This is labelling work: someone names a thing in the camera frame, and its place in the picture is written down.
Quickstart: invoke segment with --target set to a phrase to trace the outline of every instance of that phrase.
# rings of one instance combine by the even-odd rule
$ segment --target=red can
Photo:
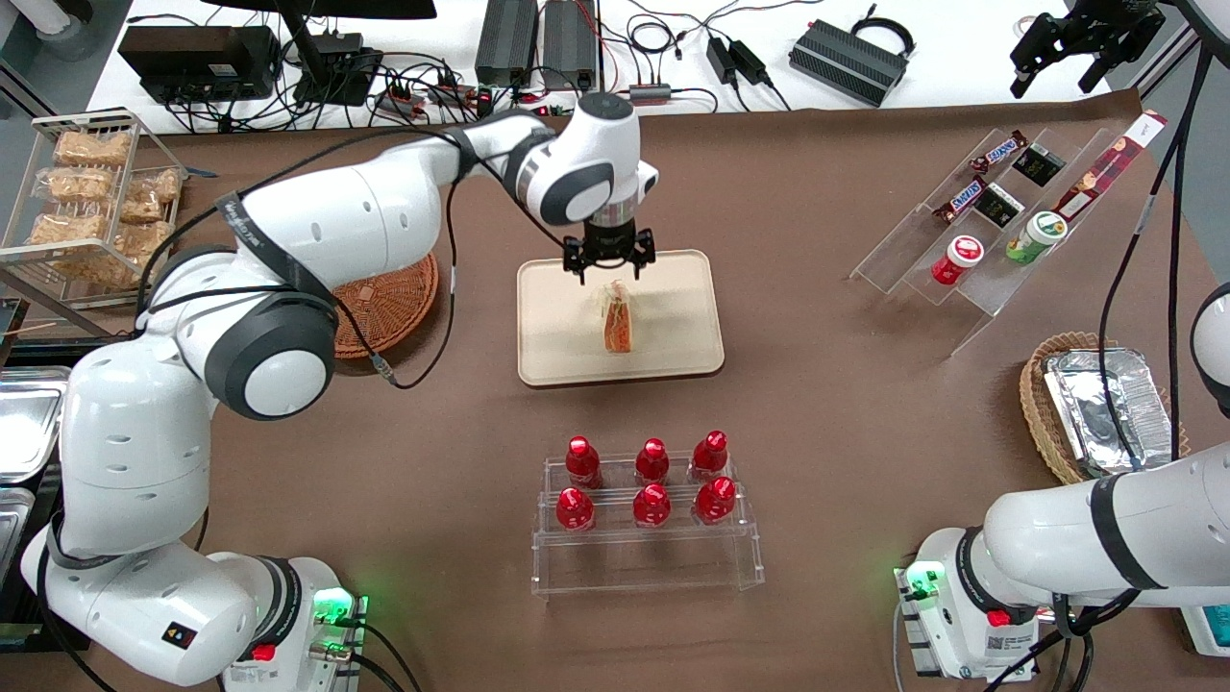
[[[589,490],[603,487],[601,460],[598,458],[598,450],[594,450],[584,438],[578,435],[568,442],[563,466],[568,470],[568,478],[573,486]]]
[[[669,471],[670,460],[667,457],[667,446],[657,438],[646,440],[641,454],[636,456],[637,483],[641,486],[665,484]]]
[[[700,493],[696,494],[696,501],[692,503],[692,519],[712,526],[734,511],[734,482],[720,476],[702,486]]]
[[[632,517],[641,529],[657,529],[670,516],[670,498],[667,489],[651,483],[632,500]]]
[[[688,465],[688,481],[707,483],[721,476],[729,456],[726,452],[726,434],[715,430],[705,436],[692,451],[692,461]]]
[[[576,488],[565,488],[555,504],[555,519],[565,531],[589,531],[594,527],[594,501]]]
[[[948,243],[943,256],[931,264],[931,275],[945,285],[957,283],[966,269],[983,259],[983,243],[970,235],[958,235]]]

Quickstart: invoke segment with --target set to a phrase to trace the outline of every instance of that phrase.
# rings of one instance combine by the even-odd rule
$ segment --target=green can
[[[1068,221],[1063,216],[1054,211],[1038,211],[1007,243],[1007,257],[1014,262],[1028,264],[1066,236]]]

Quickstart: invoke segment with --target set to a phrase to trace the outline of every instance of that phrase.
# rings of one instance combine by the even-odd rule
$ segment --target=green indicator light
[[[354,597],[342,588],[317,591],[312,599],[312,615],[316,619],[328,623],[348,617],[353,607]]]

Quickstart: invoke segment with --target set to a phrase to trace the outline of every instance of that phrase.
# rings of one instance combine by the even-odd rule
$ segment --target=power supply
[[[478,57],[474,64],[478,81],[494,86],[520,84],[530,69],[536,43],[535,0],[487,0],[487,16],[482,20]]]
[[[581,91],[598,86],[594,0],[550,0],[542,15],[542,66],[551,68],[542,70],[542,84],[563,90],[572,88],[571,80]]]

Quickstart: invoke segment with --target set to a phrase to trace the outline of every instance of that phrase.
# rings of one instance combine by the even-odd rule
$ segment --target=bread snack package
[[[133,199],[129,193],[129,198],[119,206],[121,222],[160,221],[164,215],[162,204],[154,198],[153,192],[146,193],[144,199]]]
[[[69,130],[55,141],[55,162],[68,166],[123,166],[133,135],[128,132],[89,134]]]
[[[603,340],[610,354],[632,353],[632,310],[627,286],[622,280],[613,280],[603,286]]]
[[[154,199],[159,204],[170,204],[180,195],[180,171],[166,168],[157,175],[133,175],[128,183],[128,199],[144,202]]]
[[[65,203],[102,202],[114,182],[109,168],[43,168],[34,173],[34,194]]]
[[[154,254],[160,242],[171,235],[171,224],[154,221],[148,224],[119,224],[116,234],[116,250],[129,262],[144,267]],[[113,254],[93,254],[55,262],[62,274],[96,283],[107,288],[132,290],[140,280],[140,272],[117,259]]]
[[[27,245],[46,245],[68,240],[107,238],[111,224],[107,216],[92,214],[86,216],[66,216],[62,214],[39,214],[34,219],[34,229],[30,231]]]

